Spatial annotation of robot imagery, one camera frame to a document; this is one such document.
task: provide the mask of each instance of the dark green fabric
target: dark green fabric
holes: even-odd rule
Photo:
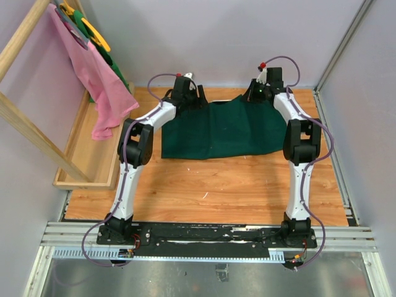
[[[205,160],[263,155],[283,147],[286,124],[269,102],[210,103],[162,127],[162,158]]]
[[[81,20],[83,17],[84,17],[84,15],[76,9],[76,10],[74,10],[72,21],[75,22],[77,28],[80,29],[80,31],[86,37],[88,37],[88,38],[93,37],[92,31],[89,28],[87,28]],[[95,45],[95,47],[97,48],[100,55],[103,57],[103,59],[106,61],[106,63],[110,66],[110,68],[114,71],[114,73],[119,77],[119,79],[121,79],[121,81],[123,82],[125,87],[128,89],[128,92],[130,93],[131,91],[129,90],[128,83],[125,81],[125,78],[123,77],[117,64],[113,61],[113,59],[111,58],[109,53],[102,46],[97,45],[95,42],[92,42],[92,43]]]

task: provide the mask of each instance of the gray wall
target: gray wall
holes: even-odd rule
[[[396,294],[396,19],[376,1],[321,91],[348,188]]]
[[[263,60],[285,54],[300,87],[319,80],[362,0],[80,0],[137,85],[194,72],[206,86],[247,87]],[[296,71],[284,66],[287,82]],[[170,85],[171,80],[160,80]]]
[[[2,2],[0,50],[33,3]],[[0,90],[64,148],[83,88],[48,15],[41,18]],[[56,164],[2,118],[0,139],[0,295],[21,296],[46,222],[57,219],[66,191],[52,186]]]

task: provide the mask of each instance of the green garment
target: green garment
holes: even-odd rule
[[[286,123],[269,102],[212,102],[185,111],[162,127],[162,158],[223,158],[263,155],[283,147]]]
[[[82,18],[84,18],[84,15],[81,12],[79,12],[77,9],[74,10],[72,21],[75,22],[77,28],[80,29],[80,31],[86,37],[90,38],[90,37],[93,36],[93,33],[92,33],[92,31],[89,28],[87,28],[84,25],[84,23],[81,20]],[[103,59],[105,59],[106,63],[110,66],[110,68],[119,77],[119,79],[121,79],[121,81],[123,82],[125,87],[128,89],[128,92],[130,93],[131,91],[129,90],[128,83],[125,81],[125,78],[123,77],[123,75],[122,75],[121,71],[119,70],[117,64],[113,61],[113,59],[111,58],[109,53],[102,46],[98,46],[95,42],[92,42],[92,43],[96,46],[98,52],[101,54]]]

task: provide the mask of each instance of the wire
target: wire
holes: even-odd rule
[[[96,224],[94,224],[91,228],[89,228],[88,231],[84,234],[84,236],[83,236],[83,238],[82,238],[82,241],[81,241],[81,250],[82,250],[82,254],[84,255],[84,257],[85,257],[89,262],[91,262],[91,263],[93,263],[93,264],[95,264],[95,265],[97,265],[97,266],[100,266],[100,267],[122,267],[122,266],[127,265],[127,264],[130,262],[130,261],[128,261],[128,262],[126,262],[126,263],[120,263],[120,264],[103,264],[103,263],[99,263],[99,262],[97,262],[97,261],[95,261],[95,260],[89,258],[88,254],[87,254],[87,252],[85,251],[85,248],[84,248],[84,246],[85,246],[85,240],[87,239],[88,234],[89,234],[93,229],[95,229],[96,227],[98,227],[98,226],[100,226],[100,225],[102,225],[102,224],[107,223],[107,221],[110,220],[111,217],[113,217],[113,215],[116,213],[116,211],[117,211],[117,209],[118,209],[118,207],[119,207],[119,205],[120,205],[120,203],[121,203],[121,201],[122,201],[123,193],[124,193],[124,188],[125,188],[125,183],[126,183],[126,178],[127,178],[127,173],[129,172],[129,170],[128,170],[128,162],[127,162],[127,158],[126,158],[126,144],[127,144],[127,142],[128,142],[128,138],[129,138],[129,135],[130,135],[130,133],[131,133],[132,128],[133,128],[137,123],[139,123],[139,122],[141,122],[141,121],[143,121],[143,120],[146,120],[147,118],[151,118],[153,115],[155,115],[156,113],[158,113],[158,112],[161,110],[163,102],[162,102],[162,100],[161,100],[159,97],[157,97],[157,96],[150,90],[150,83],[151,83],[151,81],[152,81],[153,79],[155,79],[156,77],[163,76],[163,75],[176,76],[176,74],[168,74],[168,73],[166,73],[166,74],[157,74],[156,76],[152,77],[152,78],[149,80],[149,83],[147,84],[147,90],[148,90],[148,92],[160,102],[160,106],[157,107],[155,110],[153,110],[148,116],[146,116],[146,117],[144,117],[144,118],[141,118],[141,119],[136,119],[135,121],[133,121],[133,122],[129,125],[129,127],[128,127],[126,133],[125,133],[125,138],[124,138],[124,144],[125,144],[125,145],[123,145],[123,158],[124,158],[125,170],[124,170],[123,180],[122,180],[122,182],[121,182],[121,189],[120,189],[120,191],[119,191],[119,197],[118,197],[117,203],[116,203],[116,205],[114,206],[113,211],[112,211],[103,221],[100,221],[99,223],[96,223]]]
[[[317,220],[317,222],[321,225],[321,227],[322,227],[322,232],[323,232],[323,237],[322,237],[322,244],[321,244],[321,246],[319,247],[319,249],[317,250],[316,254],[314,254],[314,256],[313,256],[312,258],[310,258],[308,261],[306,261],[303,265],[301,265],[301,266],[299,266],[298,268],[296,268],[296,271],[298,271],[298,270],[300,270],[300,269],[302,269],[302,268],[304,268],[304,267],[307,267],[313,260],[315,260],[315,259],[319,256],[319,254],[322,252],[322,250],[323,250],[323,248],[324,248],[324,245],[325,245],[325,241],[326,241],[326,230],[325,230],[325,228],[324,228],[324,224],[323,224],[323,222],[322,222],[313,212],[311,212],[311,210],[309,209],[309,207],[306,205],[305,199],[304,199],[304,191],[303,191],[303,189],[304,189],[304,182],[305,182],[305,178],[306,178],[306,174],[307,174],[308,168],[309,168],[310,166],[312,166],[313,164],[315,164],[315,163],[317,163],[317,162],[319,162],[319,161],[322,161],[322,160],[328,158],[328,157],[331,155],[331,153],[332,153],[333,150],[334,150],[334,138],[333,138],[333,135],[330,133],[329,128],[327,128],[327,127],[326,127],[325,125],[323,125],[321,122],[316,121],[315,119],[312,119],[312,118],[309,117],[309,116],[306,116],[306,115],[305,115],[303,112],[301,112],[301,110],[296,106],[296,104],[294,103],[294,101],[290,99],[290,87],[295,87],[296,85],[298,85],[299,80],[300,80],[300,77],[301,77],[301,72],[300,72],[300,69],[299,69],[299,67],[298,67],[298,65],[297,65],[297,63],[296,63],[296,61],[293,60],[293,59],[291,59],[291,58],[288,57],[288,56],[276,56],[276,57],[274,57],[274,58],[272,58],[272,59],[269,59],[269,60],[268,60],[267,62],[265,62],[265,63],[268,64],[269,62],[271,62],[271,61],[273,61],[273,60],[282,59],[282,58],[291,61],[291,62],[296,66],[297,75],[298,75],[297,81],[296,81],[294,84],[288,84],[288,85],[286,86],[286,95],[287,95],[287,98],[288,98],[289,102],[291,103],[291,105],[293,105],[293,108],[295,109],[295,111],[297,112],[297,114],[298,114],[299,116],[301,116],[301,117],[304,118],[304,119],[307,119],[308,121],[310,121],[310,122],[312,122],[312,123],[314,123],[314,124],[317,124],[319,127],[321,127],[321,128],[323,129],[323,131],[326,132],[326,134],[329,136],[329,139],[330,139],[330,148],[329,148],[329,151],[328,151],[323,157],[320,157],[320,158],[315,159],[315,160],[313,160],[312,162],[308,163],[308,164],[305,166],[304,171],[303,171],[303,175],[302,175],[302,177],[301,177],[301,187],[300,187],[300,190],[299,190],[299,192],[300,192],[300,202],[301,202],[301,204],[303,205],[303,207],[305,208],[305,210],[307,211],[307,213],[309,213],[309,215],[312,216],[312,218],[314,218],[315,220]]]

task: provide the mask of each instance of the clothing rack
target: clothing rack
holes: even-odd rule
[[[36,27],[40,17],[48,7],[51,0],[36,0],[28,14],[9,40],[6,47],[0,54],[0,82],[7,74],[8,70],[12,66],[16,57],[20,53],[20,50],[24,46],[28,37]],[[83,12],[82,6],[79,0],[69,0],[69,5],[74,9],[78,9]],[[54,185],[61,189],[113,189],[116,184],[116,178],[118,173],[118,161],[116,158],[116,141],[114,139],[119,138],[121,129],[113,129],[113,138],[110,141],[105,140],[98,145],[91,145],[92,150],[100,149],[101,151],[112,152],[113,155],[109,162],[105,162],[105,168],[92,168],[90,170],[90,164],[79,164],[78,158],[74,156],[76,154],[76,145],[79,142],[90,142],[90,131],[88,128],[84,129],[84,124],[87,121],[85,117],[94,118],[95,114],[89,114],[96,111],[93,108],[89,108],[88,92],[86,91],[79,111],[67,141],[66,149],[63,152],[59,149],[45,134],[34,125],[34,123],[16,107],[13,102],[8,99],[5,94],[0,92],[0,116],[2,116],[12,127],[18,130],[25,138],[27,138],[33,145],[38,147],[45,155],[50,157],[55,163],[58,164],[59,169],[56,173]]]

